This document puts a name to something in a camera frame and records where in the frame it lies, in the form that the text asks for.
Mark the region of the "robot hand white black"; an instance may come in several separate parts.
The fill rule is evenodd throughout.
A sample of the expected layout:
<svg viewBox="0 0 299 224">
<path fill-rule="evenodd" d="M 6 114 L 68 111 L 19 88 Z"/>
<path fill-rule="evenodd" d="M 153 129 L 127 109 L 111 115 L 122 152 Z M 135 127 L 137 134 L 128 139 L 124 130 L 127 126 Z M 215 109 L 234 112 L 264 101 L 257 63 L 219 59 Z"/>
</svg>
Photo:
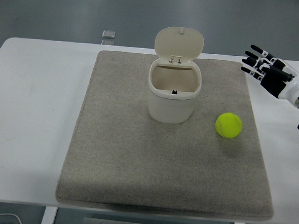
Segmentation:
<svg viewBox="0 0 299 224">
<path fill-rule="evenodd" d="M 251 45 L 246 51 L 242 71 L 254 77 L 260 85 L 278 99 L 286 99 L 299 109 L 299 73 L 284 60 Z"/>
</svg>

